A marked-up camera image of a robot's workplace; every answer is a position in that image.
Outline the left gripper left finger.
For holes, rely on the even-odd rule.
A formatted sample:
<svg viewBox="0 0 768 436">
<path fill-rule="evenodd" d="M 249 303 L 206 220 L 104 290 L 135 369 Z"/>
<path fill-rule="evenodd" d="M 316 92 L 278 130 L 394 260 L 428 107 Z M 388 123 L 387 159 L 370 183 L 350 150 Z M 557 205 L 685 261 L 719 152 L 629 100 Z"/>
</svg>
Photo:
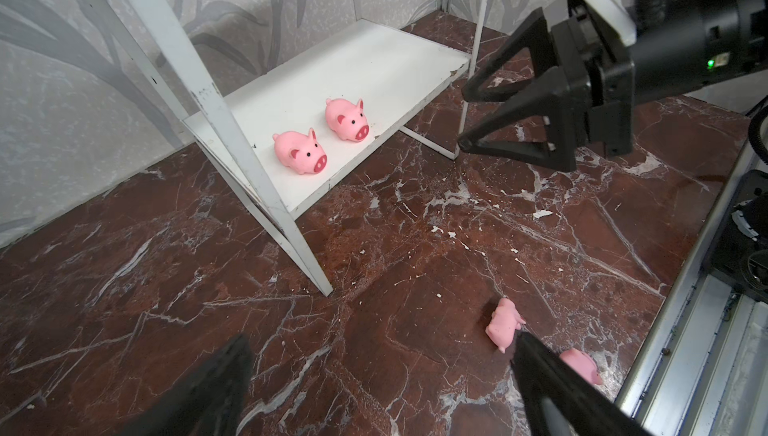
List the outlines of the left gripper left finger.
<svg viewBox="0 0 768 436">
<path fill-rule="evenodd" d="M 181 378 L 122 435 L 235 435 L 250 383 L 253 352 L 239 334 Z"/>
</svg>

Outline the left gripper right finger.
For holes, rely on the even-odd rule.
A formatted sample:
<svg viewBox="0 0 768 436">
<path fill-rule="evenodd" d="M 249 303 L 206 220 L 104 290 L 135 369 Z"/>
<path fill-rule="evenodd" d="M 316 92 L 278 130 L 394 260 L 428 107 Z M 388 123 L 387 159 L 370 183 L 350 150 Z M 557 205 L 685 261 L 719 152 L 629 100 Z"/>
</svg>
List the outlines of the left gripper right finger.
<svg viewBox="0 0 768 436">
<path fill-rule="evenodd" d="M 527 332 L 515 339 L 511 369 L 532 435 L 648 433 Z"/>
</svg>

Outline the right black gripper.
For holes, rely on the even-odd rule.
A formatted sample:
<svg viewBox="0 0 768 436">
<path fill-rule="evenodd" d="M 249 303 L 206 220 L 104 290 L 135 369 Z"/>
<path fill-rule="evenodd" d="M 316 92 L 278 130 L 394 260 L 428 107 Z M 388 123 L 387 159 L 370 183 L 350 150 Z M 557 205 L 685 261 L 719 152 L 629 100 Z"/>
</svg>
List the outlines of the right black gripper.
<svg viewBox="0 0 768 436">
<path fill-rule="evenodd" d="M 541 8 L 530 13 L 467 80 L 466 102 L 502 104 L 459 137 L 463 152 L 572 172 L 579 148 L 592 145 L 605 158 L 633 151 L 629 50 L 586 1 L 566 0 L 566 6 L 567 19 L 554 26 Z M 525 50 L 532 78 L 483 88 Z"/>
</svg>

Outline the pink pig toy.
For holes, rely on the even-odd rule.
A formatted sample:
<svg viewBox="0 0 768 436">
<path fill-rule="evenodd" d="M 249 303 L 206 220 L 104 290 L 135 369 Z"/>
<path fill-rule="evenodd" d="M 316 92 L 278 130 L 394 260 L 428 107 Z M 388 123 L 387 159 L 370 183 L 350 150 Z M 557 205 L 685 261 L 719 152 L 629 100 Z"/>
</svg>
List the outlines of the pink pig toy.
<svg viewBox="0 0 768 436">
<path fill-rule="evenodd" d="M 490 323 L 485 328 L 485 333 L 504 354 L 512 345 L 517 331 L 520 331 L 526 321 L 520 315 L 513 301 L 502 298 L 493 311 Z"/>
<path fill-rule="evenodd" d="M 272 136 L 279 162 L 299 175 L 315 175 L 327 166 L 328 157 L 313 128 L 307 134 L 287 131 Z"/>
<path fill-rule="evenodd" d="M 560 354 L 560 359 L 588 383 L 600 386 L 603 380 L 595 361 L 585 352 L 571 348 Z"/>
<path fill-rule="evenodd" d="M 363 100 L 352 103 L 342 98 L 327 99 L 325 120 L 330 130 L 344 141 L 360 143 L 370 134 Z"/>
</svg>

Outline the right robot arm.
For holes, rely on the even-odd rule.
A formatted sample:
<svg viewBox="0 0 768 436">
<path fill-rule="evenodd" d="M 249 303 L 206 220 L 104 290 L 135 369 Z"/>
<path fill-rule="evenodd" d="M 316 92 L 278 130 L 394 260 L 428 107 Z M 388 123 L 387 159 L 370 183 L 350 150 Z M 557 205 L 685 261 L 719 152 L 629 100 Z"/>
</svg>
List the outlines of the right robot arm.
<svg viewBox="0 0 768 436">
<path fill-rule="evenodd" d="M 468 154 L 556 171 L 580 147 L 633 149 L 635 106 L 767 67 L 767 0 L 568 0 L 550 26 L 533 11 L 467 80 L 469 103 L 494 113 L 464 130 Z"/>
</svg>

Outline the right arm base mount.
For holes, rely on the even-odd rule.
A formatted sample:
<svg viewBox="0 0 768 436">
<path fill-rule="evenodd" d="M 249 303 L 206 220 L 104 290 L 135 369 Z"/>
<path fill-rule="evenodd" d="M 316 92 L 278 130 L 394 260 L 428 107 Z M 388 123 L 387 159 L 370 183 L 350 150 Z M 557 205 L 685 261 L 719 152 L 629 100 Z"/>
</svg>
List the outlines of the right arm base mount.
<svg viewBox="0 0 768 436">
<path fill-rule="evenodd" d="M 767 174 L 747 172 L 730 199 L 703 269 L 755 301 L 767 301 Z"/>
</svg>

